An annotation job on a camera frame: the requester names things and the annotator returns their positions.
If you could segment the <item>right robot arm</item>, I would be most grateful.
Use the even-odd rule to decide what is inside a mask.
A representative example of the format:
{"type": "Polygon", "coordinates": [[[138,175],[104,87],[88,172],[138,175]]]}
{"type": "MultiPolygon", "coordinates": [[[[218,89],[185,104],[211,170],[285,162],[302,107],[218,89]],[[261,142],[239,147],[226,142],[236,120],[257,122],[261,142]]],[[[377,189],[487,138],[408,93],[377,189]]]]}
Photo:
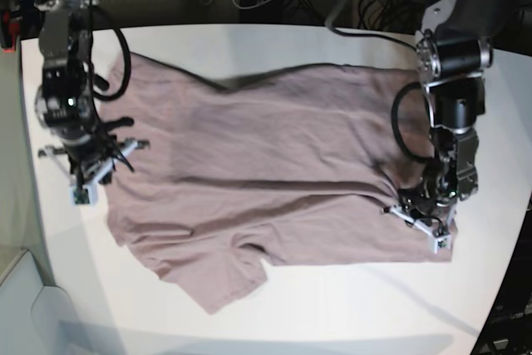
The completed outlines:
{"type": "Polygon", "coordinates": [[[35,111],[40,122],[55,134],[62,148],[52,154],[66,155],[69,175],[82,187],[105,161],[126,158],[111,131],[132,126],[129,116],[104,122],[96,102],[120,99],[131,78],[131,52],[125,36],[99,0],[34,0],[43,14],[38,45],[43,57],[42,83],[35,111]],[[115,33],[123,56],[123,76],[118,90],[108,94],[108,81],[95,72],[92,61],[96,17],[115,33]]]}

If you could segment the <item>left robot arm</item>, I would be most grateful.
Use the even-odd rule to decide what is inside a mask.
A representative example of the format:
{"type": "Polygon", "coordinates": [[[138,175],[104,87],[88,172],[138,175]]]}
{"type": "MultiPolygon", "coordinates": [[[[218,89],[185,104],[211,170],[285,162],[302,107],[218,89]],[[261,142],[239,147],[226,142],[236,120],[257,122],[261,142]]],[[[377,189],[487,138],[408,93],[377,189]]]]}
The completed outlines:
{"type": "Polygon", "coordinates": [[[399,190],[398,205],[385,211],[437,238],[450,228],[458,202],[478,190],[475,123],[485,113],[484,72],[494,61],[492,39],[518,2],[438,0],[424,11],[421,31],[411,45],[419,80],[396,95],[392,132],[402,153],[425,168],[420,182],[399,190]],[[430,122],[431,157],[410,150],[399,128],[401,100],[416,89],[423,92],[430,122]]]}

